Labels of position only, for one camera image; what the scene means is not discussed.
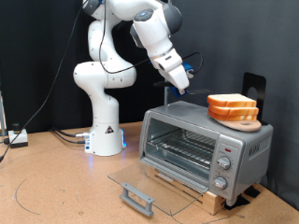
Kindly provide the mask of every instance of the table surface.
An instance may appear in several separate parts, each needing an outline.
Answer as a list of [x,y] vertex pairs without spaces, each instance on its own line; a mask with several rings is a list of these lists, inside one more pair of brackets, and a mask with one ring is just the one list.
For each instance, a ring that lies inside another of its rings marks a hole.
[[1,223],[299,223],[298,211],[261,185],[256,199],[245,196],[250,204],[216,216],[193,204],[173,217],[155,207],[153,217],[136,212],[107,176],[139,160],[141,125],[121,124],[128,147],[112,157],[86,154],[53,133],[29,134],[29,147],[10,149],[0,163]]

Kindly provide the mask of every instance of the bread slice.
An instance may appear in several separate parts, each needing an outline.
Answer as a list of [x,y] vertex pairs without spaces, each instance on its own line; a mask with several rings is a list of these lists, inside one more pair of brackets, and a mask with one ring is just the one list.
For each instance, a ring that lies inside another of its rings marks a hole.
[[238,116],[238,115],[258,115],[258,107],[219,107],[209,105],[208,109],[218,115],[223,116]]
[[207,102],[220,107],[256,107],[256,101],[238,93],[209,95]]
[[239,120],[256,120],[257,119],[256,115],[223,116],[223,115],[215,114],[215,113],[211,112],[210,110],[208,110],[207,113],[213,119],[218,119],[218,120],[239,121]]

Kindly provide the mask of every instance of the wooden plank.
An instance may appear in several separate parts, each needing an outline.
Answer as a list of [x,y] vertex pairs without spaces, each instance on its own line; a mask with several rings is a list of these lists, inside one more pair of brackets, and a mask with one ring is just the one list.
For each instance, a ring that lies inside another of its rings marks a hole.
[[[160,173],[152,167],[147,168],[147,176],[154,179],[158,183],[173,190],[175,193],[184,197],[189,201],[194,201],[199,196],[199,191],[192,189],[184,183],[181,183],[171,176]],[[217,214],[224,206],[225,199],[211,192],[206,192],[202,197],[199,197],[194,204],[211,215]]]

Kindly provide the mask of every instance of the wooden cutting board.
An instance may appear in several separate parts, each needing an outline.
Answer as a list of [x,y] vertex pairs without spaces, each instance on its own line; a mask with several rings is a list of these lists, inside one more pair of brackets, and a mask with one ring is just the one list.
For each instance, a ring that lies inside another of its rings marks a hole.
[[226,121],[215,119],[220,124],[229,127],[231,129],[236,129],[241,132],[252,133],[259,131],[262,124],[258,120],[240,120],[240,121]]

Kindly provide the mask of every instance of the control knob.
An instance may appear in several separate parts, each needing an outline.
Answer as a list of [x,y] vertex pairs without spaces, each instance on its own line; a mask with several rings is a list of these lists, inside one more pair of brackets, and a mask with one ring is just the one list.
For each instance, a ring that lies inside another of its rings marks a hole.
[[221,157],[217,160],[218,165],[224,170],[228,170],[231,167],[231,162],[227,157]]
[[214,185],[219,189],[226,189],[226,187],[227,187],[226,179],[219,176],[214,180]]

